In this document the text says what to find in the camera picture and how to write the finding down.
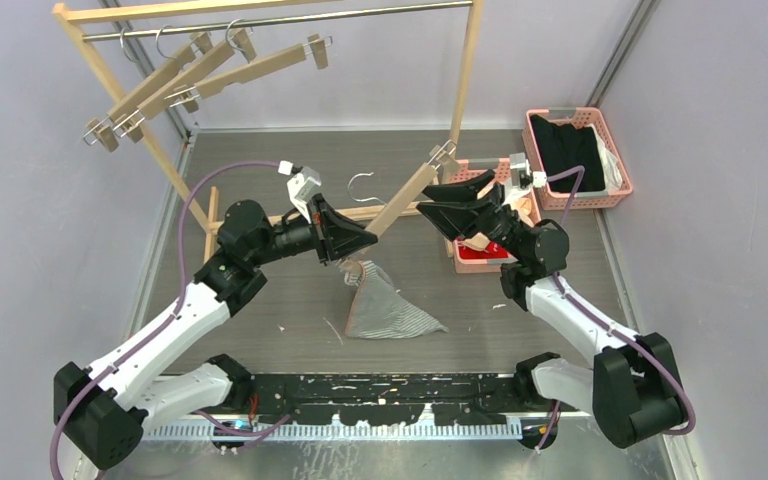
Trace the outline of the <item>wooden clip hanger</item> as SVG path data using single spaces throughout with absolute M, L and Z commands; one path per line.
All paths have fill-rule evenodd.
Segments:
M 435 181 L 440 170 L 443 170 L 444 176 L 457 170 L 457 162 L 455 160 L 456 149 L 457 145 L 452 139 L 447 140 L 441 146 L 435 146 L 429 154 L 429 160 L 421 163 L 415 173 L 388 201 L 384 201 L 376 196 L 356 197 L 352 191 L 354 182 L 361 177 L 372 177 L 374 173 L 362 172 L 355 174 L 347 183 L 346 190 L 349 197 L 357 203 L 375 201 L 377 205 L 344 208 L 339 209 L 338 212 L 352 220 L 369 220 L 366 230 L 381 237 L 398 218 L 418 214 L 415 199 L 427 186 Z
M 180 106 L 197 99 L 207 99 L 221 93 L 234 84 L 246 84 L 264 78 L 273 73 L 305 62 L 312 58 L 316 67 L 323 70 L 328 67 L 328 48 L 334 43 L 332 36 L 320 37 L 314 34 L 306 43 L 299 43 L 268 56 L 256 59 L 246 65 L 236 67 L 224 73 L 207 77 L 192 86 L 179 89 L 164 98 L 168 106 Z
M 218 43 L 212 41 L 213 47 L 206 53 L 196 52 L 197 57 L 193 62 L 187 64 L 166 85 L 141 102 L 134 113 L 125 117 L 126 120 L 134 118 L 134 126 L 126 127 L 125 121 L 122 120 L 114 127 L 114 132 L 120 137 L 129 137 L 134 142 L 141 140 L 141 124 L 170 107 L 164 102 L 165 97 L 205 79 L 237 53 L 242 54 L 248 61 L 256 58 L 257 52 L 251 41 L 251 33 L 250 28 L 232 28 L 225 32 L 225 37 Z
M 126 120 L 125 117 L 134 113 L 141 102 L 166 85 L 187 64 L 193 62 L 197 57 L 196 52 L 204 54 L 213 47 L 210 35 L 206 32 L 192 33 L 190 37 L 191 40 L 172 55 L 162 54 L 165 61 L 116 102 L 103 120 L 91 119 L 86 125 L 82 141 L 89 146 L 100 143 L 108 152 L 115 151 L 119 141 L 114 134 L 114 127 L 122 120 L 125 121 L 126 127 L 134 126 L 136 120 Z

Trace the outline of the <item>beige underwear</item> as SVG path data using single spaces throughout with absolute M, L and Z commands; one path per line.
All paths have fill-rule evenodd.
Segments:
M 478 212 L 485 204 L 483 198 L 498 185 L 499 183 L 496 180 L 491 180 L 487 185 L 480 189 L 476 199 L 466 203 L 465 207 L 472 213 Z M 515 193 L 512 199 L 503 199 L 500 206 L 508 207 L 510 217 L 516 215 L 518 220 L 525 226 L 534 226 L 537 207 L 531 193 Z M 465 248 L 474 251 L 478 256 L 493 258 L 501 257 L 502 251 L 505 251 L 509 256 L 514 257 L 516 249 L 518 248 L 513 241 L 507 241 L 505 244 L 492 241 L 486 234 L 478 230 L 469 235 L 464 234 L 461 244 Z

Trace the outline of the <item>grey striped underwear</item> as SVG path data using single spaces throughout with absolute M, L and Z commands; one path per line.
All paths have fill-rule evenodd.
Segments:
M 344 334 L 366 340 L 411 339 L 449 328 L 406 300 L 391 278 L 370 260 L 341 264 L 344 283 L 355 289 Z

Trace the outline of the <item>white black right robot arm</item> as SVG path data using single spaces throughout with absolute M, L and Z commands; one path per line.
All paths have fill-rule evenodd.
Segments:
M 575 366 L 553 352 L 521 361 L 513 376 L 518 403 L 527 410 L 562 405 L 591 415 L 604 437 L 627 448 L 656 435 L 686 435 L 696 413 L 685 392 L 669 341 L 642 335 L 583 299 L 562 277 L 570 241 L 552 220 L 529 225 L 504 201 L 495 173 L 429 185 L 421 215 L 448 240 L 485 235 L 513 257 L 500 268 L 505 297 L 544 321 L 588 360 Z

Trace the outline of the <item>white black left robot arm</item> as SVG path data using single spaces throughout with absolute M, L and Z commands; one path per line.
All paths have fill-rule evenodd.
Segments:
M 226 354 L 160 385 L 155 379 L 201 337 L 224 324 L 265 286 L 263 265 L 313 251 L 328 264 L 374 245 L 378 237 L 333 209 L 320 194 L 305 214 L 272 224 L 254 200 L 232 204 L 217 232 L 217 251 L 183 284 L 169 307 L 125 343 L 87 367 L 73 362 L 53 379 L 55 433 L 50 467 L 67 437 L 100 471 L 121 463 L 143 434 L 196 410 L 245 409 L 250 374 Z

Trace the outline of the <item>empty wooden clip hanger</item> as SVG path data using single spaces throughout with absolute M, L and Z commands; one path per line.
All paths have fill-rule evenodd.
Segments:
M 125 117 L 134 113 L 141 102 L 166 85 L 187 64 L 193 62 L 197 57 L 196 52 L 204 54 L 213 47 L 210 35 L 206 32 L 192 33 L 190 37 L 191 40 L 172 55 L 162 54 L 165 61 L 116 102 L 103 120 L 91 119 L 86 125 L 82 141 L 89 146 L 100 143 L 108 152 L 115 151 L 119 141 L 114 134 L 114 127 L 122 120 L 125 121 L 126 127 L 134 126 L 136 120 L 126 120 Z

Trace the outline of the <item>pink basket near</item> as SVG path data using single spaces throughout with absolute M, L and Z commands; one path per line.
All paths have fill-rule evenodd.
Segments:
M 526 174 L 531 175 L 524 153 L 498 159 L 458 160 L 458 164 L 459 169 L 450 178 L 452 182 L 467 181 L 486 170 L 493 170 L 494 182 L 504 187 L 505 201 L 518 211 L 520 217 L 530 224 L 542 220 L 533 187 L 522 183 Z M 483 250 L 473 249 L 473 246 L 481 246 L 482 242 L 446 241 L 444 245 L 458 274 L 494 273 L 502 264 L 514 261 L 511 255 L 492 242 L 486 242 Z

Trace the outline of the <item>pink basket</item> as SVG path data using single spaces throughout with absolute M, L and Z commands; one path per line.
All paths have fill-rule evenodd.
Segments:
M 458 160 L 458 164 L 459 169 L 450 178 L 452 182 L 467 181 L 486 170 L 493 170 L 494 182 L 504 187 L 505 201 L 518 211 L 520 217 L 530 224 L 542 220 L 533 187 L 522 183 L 526 174 L 531 175 L 524 153 L 498 159 Z M 502 264 L 514 261 L 511 255 L 492 242 L 486 242 L 483 250 L 473 249 L 473 246 L 481 246 L 482 242 L 446 241 L 444 245 L 458 274 L 494 273 Z
M 537 189 L 546 210 L 608 209 L 633 192 L 631 178 L 602 112 L 593 107 L 533 109 L 523 130 L 533 171 L 548 183 Z

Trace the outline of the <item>pink basket far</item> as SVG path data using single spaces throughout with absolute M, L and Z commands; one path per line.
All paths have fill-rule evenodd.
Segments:
M 533 109 L 523 130 L 533 171 L 548 183 L 537 189 L 546 210 L 608 209 L 633 192 L 631 178 L 602 112 L 593 107 Z

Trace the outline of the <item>black clothes in basket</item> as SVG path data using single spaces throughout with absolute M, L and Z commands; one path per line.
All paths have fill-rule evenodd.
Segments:
M 605 190 L 596 140 L 588 127 L 576 128 L 572 124 L 556 124 L 541 116 L 531 116 L 530 125 L 548 176 L 583 166 L 584 176 L 579 191 Z

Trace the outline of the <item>white cloth in basket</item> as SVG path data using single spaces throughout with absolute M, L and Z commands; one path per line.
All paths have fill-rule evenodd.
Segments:
M 588 125 L 596 140 L 597 151 L 603 171 L 605 190 L 608 192 L 618 191 L 622 187 L 622 174 L 619 169 L 619 159 L 608 149 L 605 141 L 599 135 L 594 124 Z

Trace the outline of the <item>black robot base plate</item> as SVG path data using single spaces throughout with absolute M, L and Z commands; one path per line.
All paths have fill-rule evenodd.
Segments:
M 324 426 L 413 425 L 428 410 L 436 426 L 495 425 L 509 416 L 548 414 L 549 403 L 530 403 L 500 373 L 255 374 L 247 396 L 201 410 L 215 418 L 250 414 L 263 423 L 287 416 L 291 424 Z

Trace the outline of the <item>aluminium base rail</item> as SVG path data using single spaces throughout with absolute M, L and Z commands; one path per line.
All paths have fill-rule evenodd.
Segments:
M 204 366 L 199 371 L 152 382 L 137 394 L 128 408 L 134 427 L 113 430 L 114 457 L 121 460 L 141 441 L 207 440 L 218 448 L 250 444 L 257 438 L 274 442 L 292 441 L 414 441 L 414 440 L 516 440 L 529 449 L 549 447 L 558 434 L 558 423 L 550 415 L 525 413 L 509 416 L 495 425 L 436 426 L 426 410 L 413 425 L 341 425 L 337 420 L 324 426 L 291 424 L 287 416 L 263 423 L 249 415 L 217 418 L 203 412 L 230 400 L 247 396 L 244 387 L 254 375 L 230 380 L 216 369 Z

